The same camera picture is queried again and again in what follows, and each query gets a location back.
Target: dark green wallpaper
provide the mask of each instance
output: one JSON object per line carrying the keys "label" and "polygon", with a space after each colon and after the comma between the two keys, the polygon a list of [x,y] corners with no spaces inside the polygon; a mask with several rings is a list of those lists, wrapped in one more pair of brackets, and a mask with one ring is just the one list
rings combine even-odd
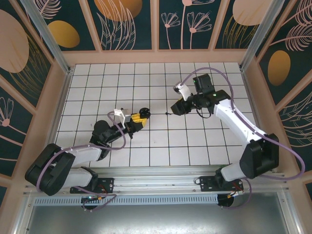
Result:
{"label": "dark green wallpaper", "polygon": [[200,3],[185,6],[182,1],[159,1],[160,50],[208,49],[221,0]]}
{"label": "dark green wallpaper", "polygon": [[150,0],[88,0],[103,50],[151,50]]}
{"label": "dark green wallpaper", "polygon": [[288,103],[279,116],[292,149],[304,160],[306,171],[312,170],[312,83]]}
{"label": "dark green wallpaper", "polygon": [[0,76],[36,106],[51,64],[9,1],[0,2],[0,19]]}
{"label": "dark green wallpaper", "polygon": [[11,176],[33,115],[0,87],[0,174]]}
{"label": "dark green wallpaper", "polygon": [[0,207],[3,202],[5,192],[6,192],[6,188],[3,186],[0,186]]}
{"label": "dark green wallpaper", "polygon": [[275,104],[312,69],[312,4],[307,3],[296,2],[259,63]]}

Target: black wire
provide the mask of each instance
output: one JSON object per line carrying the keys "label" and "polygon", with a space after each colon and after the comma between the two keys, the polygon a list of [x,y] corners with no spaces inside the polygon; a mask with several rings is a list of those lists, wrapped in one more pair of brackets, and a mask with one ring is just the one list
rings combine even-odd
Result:
{"label": "black wire", "polygon": [[208,111],[208,112],[209,112],[209,116],[208,116],[208,117],[202,116],[202,115],[200,114],[200,112],[198,111],[198,109],[196,109],[196,112],[197,112],[197,114],[198,114],[200,117],[202,117],[202,118],[210,118],[210,117],[211,117],[210,111]]}

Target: gold circle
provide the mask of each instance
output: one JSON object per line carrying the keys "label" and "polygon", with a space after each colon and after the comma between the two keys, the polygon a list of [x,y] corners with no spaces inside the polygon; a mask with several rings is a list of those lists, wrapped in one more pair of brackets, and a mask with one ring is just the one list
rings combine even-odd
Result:
{"label": "gold circle", "polygon": [[49,23],[48,27],[58,45],[73,48],[79,44],[79,34],[69,23],[56,20]]}
{"label": "gold circle", "polygon": [[24,69],[29,56],[27,34],[9,13],[0,10],[0,67],[17,73]]}
{"label": "gold circle", "polygon": [[276,51],[270,58],[268,66],[268,77],[272,85],[281,85],[288,76],[291,68],[289,55],[282,50]]}
{"label": "gold circle", "polygon": [[94,3],[106,18],[113,21],[126,21],[128,17],[126,15],[122,17],[123,14],[119,1],[124,8],[130,11],[133,18],[136,17],[142,9],[142,0],[94,0]]}
{"label": "gold circle", "polygon": [[258,25],[269,9],[272,0],[235,0],[234,20],[245,26]]}

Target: purple cable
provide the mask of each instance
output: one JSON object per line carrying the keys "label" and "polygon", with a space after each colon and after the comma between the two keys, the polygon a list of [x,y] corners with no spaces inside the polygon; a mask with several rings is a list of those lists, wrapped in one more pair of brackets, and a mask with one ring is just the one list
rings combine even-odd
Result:
{"label": "purple cable", "polygon": [[39,177],[38,177],[38,180],[37,180],[37,184],[36,184],[36,189],[38,192],[41,192],[40,190],[40,182],[42,180],[42,177],[45,173],[45,171],[47,170],[47,168],[50,166],[50,164],[52,163],[52,161],[58,157],[60,154],[64,153],[65,151],[71,151],[71,150],[75,150],[75,149],[82,149],[82,148],[86,148],[86,147],[94,147],[94,148],[99,148],[99,149],[104,149],[104,150],[121,150],[125,147],[126,145],[126,136],[125,134],[123,133],[122,129],[119,127],[119,125],[110,117],[110,115],[114,114],[113,111],[109,112],[107,114],[107,117],[114,123],[114,125],[117,127],[117,129],[120,131],[122,137],[123,137],[123,145],[119,148],[107,148],[107,147],[104,147],[104,146],[98,146],[98,145],[93,145],[93,144],[89,144],[89,145],[79,145],[79,146],[73,146],[73,147],[70,147],[70,148],[67,148],[67,149],[64,149],[64,150],[61,150],[59,152],[57,152],[55,155],[53,155],[50,160],[47,162],[47,164],[44,166],[44,168],[42,169]]}
{"label": "purple cable", "polygon": [[249,180],[247,180],[246,178],[242,178],[242,179],[245,180],[248,183],[248,185],[249,185],[249,195],[248,195],[247,200],[242,205],[235,206],[235,207],[223,207],[224,209],[228,209],[228,210],[240,209],[240,208],[246,206],[248,204],[248,202],[250,201],[250,198],[252,197],[252,185],[249,182]]}
{"label": "purple cable", "polygon": [[218,72],[218,73],[221,74],[221,75],[225,78],[225,80],[227,81],[227,83],[228,83],[228,85],[229,85],[229,87],[230,87],[230,91],[231,91],[231,108],[232,108],[233,112],[235,113],[235,115],[236,115],[236,116],[253,132],[253,133],[255,133],[257,136],[259,136],[259,137],[261,137],[261,138],[263,138],[263,139],[265,139],[265,140],[267,140],[267,141],[269,141],[269,142],[271,142],[271,143],[273,143],[273,144],[275,144],[275,145],[278,145],[278,146],[284,148],[285,150],[291,152],[291,153],[299,160],[299,162],[300,162],[300,164],[301,164],[301,171],[300,171],[300,173],[298,173],[297,175],[288,177],[288,178],[285,178],[285,177],[275,177],[275,176],[271,176],[271,175],[260,175],[260,176],[261,176],[261,177],[264,177],[264,178],[268,178],[268,179],[276,179],[276,180],[282,180],[282,181],[293,180],[293,179],[297,179],[297,178],[299,178],[300,176],[302,176],[302,175],[304,174],[304,171],[306,170],[306,165],[305,165],[303,159],[300,157],[299,154],[297,154],[294,150],[288,148],[287,146],[285,146],[285,145],[279,143],[278,141],[272,140],[272,139],[270,139],[270,138],[268,138],[268,137],[266,137],[266,136],[264,136],[264,135],[258,133],[258,132],[257,132],[251,125],[249,125],[249,124],[244,120],[244,118],[242,118],[242,116],[240,116],[240,114],[236,111],[236,109],[234,108],[234,92],[233,92],[233,87],[232,87],[232,85],[231,85],[231,83],[230,83],[228,77],[227,77],[224,73],[222,73],[221,71],[219,71],[219,70],[217,70],[217,69],[215,69],[215,68],[212,68],[212,67],[202,67],[202,68],[198,68],[198,69],[196,69],[195,71],[193,71],[192,73],[190,73],[190,74],[181,82],[181,85],[184,84],[184,83],[187,81],[187,79],[190,78],[190,77],[191,77],[193,74],[195,74],[196,72],[201,71],[201,70],[206,70],[206,69],[208,69],[208,70],[213,70],[213,71]]}

